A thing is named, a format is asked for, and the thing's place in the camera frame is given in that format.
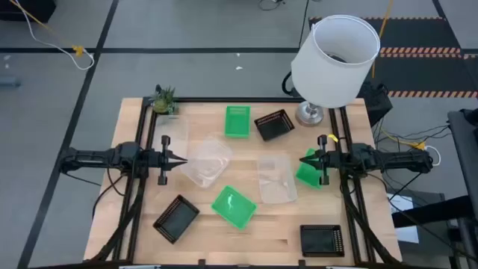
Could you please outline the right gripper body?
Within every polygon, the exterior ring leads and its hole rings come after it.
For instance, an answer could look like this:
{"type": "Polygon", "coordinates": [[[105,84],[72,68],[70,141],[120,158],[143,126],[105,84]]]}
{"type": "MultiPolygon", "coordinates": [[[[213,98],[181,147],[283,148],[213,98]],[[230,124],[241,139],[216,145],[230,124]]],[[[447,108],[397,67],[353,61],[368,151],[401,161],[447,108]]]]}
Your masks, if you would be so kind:
{"type": "Polygon", "coordinates": [[[345,179],[351,178],[350,161],[351,154],[349,152],[342,152],[340,149],[340,141],[336,143],[336,150],[326,151],[328,135],[322,134],[318,137],[320,149],[318,156],[320,157],[320,170],[323,172],[320,178],[321,185],[329,185],[329,168],[336,168],[345,179]]]}

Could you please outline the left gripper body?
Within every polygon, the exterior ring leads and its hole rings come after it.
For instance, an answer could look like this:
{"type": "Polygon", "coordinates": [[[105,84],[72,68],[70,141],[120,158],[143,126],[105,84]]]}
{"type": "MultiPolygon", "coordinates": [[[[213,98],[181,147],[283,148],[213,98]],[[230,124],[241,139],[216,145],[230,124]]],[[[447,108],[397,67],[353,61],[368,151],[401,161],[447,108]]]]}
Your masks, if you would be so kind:
{"type": "Polygon", "coordinates": [[[167,157],[168,146],[170,145],[170,137],[167,135],[161,136],[162,150],[160,152],[154,149],[148,149],[144,152],[144,160],[148,168],[158,168],[160,170],[158,175],[158,185],[166,185],[167,177],[164,170],[167,168],[169,159],[167,157]]]}

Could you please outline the green plastic basket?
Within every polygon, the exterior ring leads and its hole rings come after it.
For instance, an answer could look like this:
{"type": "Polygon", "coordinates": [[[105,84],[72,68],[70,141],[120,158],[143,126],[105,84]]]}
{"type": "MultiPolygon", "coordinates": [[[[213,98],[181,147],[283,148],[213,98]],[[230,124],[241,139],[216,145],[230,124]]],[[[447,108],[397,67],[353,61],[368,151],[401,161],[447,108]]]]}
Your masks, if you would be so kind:
{"type": "Polygon", "coordinates": [[[230,185],[225,186],[211,209],[237,229],[245,229],[257,205],[230,185]]]}
{"type": "Polygon", "coordinates": [[[320,177],[322,174],[323,172],[321,170],[316,170],[310,164],[301,162],[295,176],[307,186],[315,189],[321,189],[320,177]]]}
{"type": "Polygon", "coordinates": [[[250,107],[229,105],[226,107],[224,134],[232,138],[248,138],[250,132],[250,107]]]}

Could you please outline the black plastic basket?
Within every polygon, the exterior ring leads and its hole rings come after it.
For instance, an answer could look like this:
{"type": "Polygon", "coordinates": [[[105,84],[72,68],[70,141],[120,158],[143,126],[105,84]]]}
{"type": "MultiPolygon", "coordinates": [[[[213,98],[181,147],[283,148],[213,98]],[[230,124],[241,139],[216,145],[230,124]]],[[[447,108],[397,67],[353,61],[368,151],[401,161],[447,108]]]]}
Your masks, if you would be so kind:
{"type": "Polygon", "coordinates": [[[153,223],[153,228],[174,244],[199,215],[200,210],[182,195],[178,195],[153,223]]]}
{"type": "Polygon", "coordinates": [[[254,120],[254,124],[263,141],[269,141],[295,129],[284,109],[254,120]]]}
{"type": "Polygon", "coordinates": [[[344,257],[339,225],[301,225],[299,233],[303,257],[344,257]]]}

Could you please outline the silver lamp base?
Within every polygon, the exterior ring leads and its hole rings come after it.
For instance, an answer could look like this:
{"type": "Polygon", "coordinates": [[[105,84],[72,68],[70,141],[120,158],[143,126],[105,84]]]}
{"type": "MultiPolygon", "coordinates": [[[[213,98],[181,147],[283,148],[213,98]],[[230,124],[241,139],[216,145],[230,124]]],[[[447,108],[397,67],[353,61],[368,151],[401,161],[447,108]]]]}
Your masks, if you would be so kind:
{"type": "Polygon", "coordinates": [[[304,101],[298,105],[295,118],[302,126],[316,126],[323,119],[323,109],[318,105],[304,101]]]}

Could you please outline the small potted succulent plant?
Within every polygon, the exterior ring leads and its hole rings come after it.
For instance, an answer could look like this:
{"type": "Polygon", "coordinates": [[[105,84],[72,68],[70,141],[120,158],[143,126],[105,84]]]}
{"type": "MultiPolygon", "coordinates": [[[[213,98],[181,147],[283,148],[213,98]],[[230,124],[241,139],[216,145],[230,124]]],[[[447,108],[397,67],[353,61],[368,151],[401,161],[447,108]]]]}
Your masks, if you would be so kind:
{"type": "Polygon", "coordinates": [[[174,98],[176,89],[168,86],[163,88],[157,84],[155,86],[155,92],[151,96],[152,110],[156,114],[172,115],[176,110],[176,101],[174,98]]]}

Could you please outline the black power supply box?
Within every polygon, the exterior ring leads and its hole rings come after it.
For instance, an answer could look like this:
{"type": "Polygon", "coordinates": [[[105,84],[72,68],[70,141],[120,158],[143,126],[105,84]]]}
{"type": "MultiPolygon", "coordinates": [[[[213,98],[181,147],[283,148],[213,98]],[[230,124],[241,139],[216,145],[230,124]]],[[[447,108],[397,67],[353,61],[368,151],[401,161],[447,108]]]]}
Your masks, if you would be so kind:
{"type": "Polygon", "coordinates": [[[384,84],[378,84],[376,87],[369,81],[362,84],[357,97],[364,100],[371,127],[393,108],[388,93],[389,90],[384,84]]]}

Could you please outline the white lamp shade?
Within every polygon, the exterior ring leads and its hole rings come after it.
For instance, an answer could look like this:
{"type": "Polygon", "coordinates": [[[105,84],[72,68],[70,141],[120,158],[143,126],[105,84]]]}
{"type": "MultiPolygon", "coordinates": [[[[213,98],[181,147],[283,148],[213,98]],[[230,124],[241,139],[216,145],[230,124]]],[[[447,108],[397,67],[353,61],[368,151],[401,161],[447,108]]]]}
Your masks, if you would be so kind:
{"type": "Polygon", "coordinates": [[[351,103],[381,49],[379,35],[355,16],[327,16],[312,25],[291,61],[292,82],[304,100],[324,108],[351,103]]]}

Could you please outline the white paper sheet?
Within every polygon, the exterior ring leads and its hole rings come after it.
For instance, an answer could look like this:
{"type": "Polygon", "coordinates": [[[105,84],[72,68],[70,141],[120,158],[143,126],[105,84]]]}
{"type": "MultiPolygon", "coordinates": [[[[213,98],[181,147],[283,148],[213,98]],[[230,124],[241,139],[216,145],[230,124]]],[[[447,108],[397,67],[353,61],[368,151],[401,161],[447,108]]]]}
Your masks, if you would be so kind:
{"type": "MultiPolygon", "coordinates": [[[[411,197],[402,197],[396,195],[392,197],[392,194],[387,194],[388,198],[391,198],[391,212],[398,213],[399,211],[405,211],[414,208],[414,204],[411,197]]],[[[416,226],[408,226],[403,228],[396,228],[395,232],[399,241],[418,244],[419,236],[416,226]]]]}

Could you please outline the black equipment stand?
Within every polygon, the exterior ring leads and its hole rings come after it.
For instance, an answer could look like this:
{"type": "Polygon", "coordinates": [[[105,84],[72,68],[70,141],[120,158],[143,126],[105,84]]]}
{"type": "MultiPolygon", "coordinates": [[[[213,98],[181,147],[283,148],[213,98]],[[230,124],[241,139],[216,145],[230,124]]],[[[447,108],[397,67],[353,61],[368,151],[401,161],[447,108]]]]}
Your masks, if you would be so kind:
{"type": "Polygon", "coordinates": [[[478,108],[447,114],[467,194],[392,214],[394,226],[423,226],[457,220],[460,241],[469,269],[478,269],[478,108]]]}

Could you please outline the black hazard-striped floor mat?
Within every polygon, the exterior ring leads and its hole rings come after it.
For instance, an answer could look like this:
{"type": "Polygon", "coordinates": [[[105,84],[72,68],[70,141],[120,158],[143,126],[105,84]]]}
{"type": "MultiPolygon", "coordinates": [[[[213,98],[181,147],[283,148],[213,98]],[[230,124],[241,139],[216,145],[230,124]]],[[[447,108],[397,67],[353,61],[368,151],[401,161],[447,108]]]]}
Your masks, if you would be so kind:
{"type": "Polygon", "coordinates": [[[390,97],[478,98],[478,49],[463,49],[440,16],[391,18],[366,80],[390,97]]]}

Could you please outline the black floor crate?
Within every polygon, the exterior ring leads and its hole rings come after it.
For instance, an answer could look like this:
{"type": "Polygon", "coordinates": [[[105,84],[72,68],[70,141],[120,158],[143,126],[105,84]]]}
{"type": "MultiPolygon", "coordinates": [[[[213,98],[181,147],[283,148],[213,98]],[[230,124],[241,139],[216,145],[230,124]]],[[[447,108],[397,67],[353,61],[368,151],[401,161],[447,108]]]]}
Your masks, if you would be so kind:
{"type": "MultiPolygon", "coordinates": [[[[20,5],[41,22],[48,22],[54,13],[56,0],[18,0],[20,5]]],[[[0,0],[0,20],[24,21],[22,11],[10,0],[0,0]]]]}

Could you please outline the black aluminium table frame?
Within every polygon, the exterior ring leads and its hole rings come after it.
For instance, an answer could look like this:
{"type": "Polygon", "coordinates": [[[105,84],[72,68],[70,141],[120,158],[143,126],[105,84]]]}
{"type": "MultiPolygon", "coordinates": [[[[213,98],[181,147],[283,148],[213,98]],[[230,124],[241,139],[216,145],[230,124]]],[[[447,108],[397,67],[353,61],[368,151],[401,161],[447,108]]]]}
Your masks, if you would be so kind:
{"type": "MultiPolygon", "coordinates": [[[[133,262],[138,264],[192,265],[204,259],[206,265],[298,265],[303,259],[300,224],[340,224],[345,257],[304,258],[307,265],[354,265],[352,241],[348,228],[347,210],[339,190],[339,172],[332,170],[330,185],[312,190],[297,183],[298,200],[285,204],[265,204],[261,201],[256,162],[261,155],[287,153],[293,172],[299,158],[308,148],[317,147],[317,136],[331,134],[332,124],[327,110],[323,121],[315,127],[301,126],[294,118],[301,102],[292,98],[206,98],[180,103],[179,112],[188,117],[188,149],[207,138],[223,139],[233,150],[232,159],[218,181],[204,189],[195,185],[179,167],[168,173],[167,185],[157,185],[158,169],[150,170],[141,207],[133,262]],[[252,120],[284,108],[295,129],[270,142],[264,142],[253,125],[248,139],[223,137],[227,105],[251,105],[252,120]],[[258,204],[246,228],[239,230],[216,214],[211,204],[221,190],[231,185],[258,204]],[[152,224],[177,195],[183,195],[199,210],[199,216],[183,236],[171,244],[156,232],[152,224]]],[[[396,259],[402,260],[391,209],[385,187],[372,176],[360,180],[367,221],[381,244],[396,259]]],[[[84,259],[93,258],[117,228],[122,198],[105,194],[96,207],[84,259]]]]}

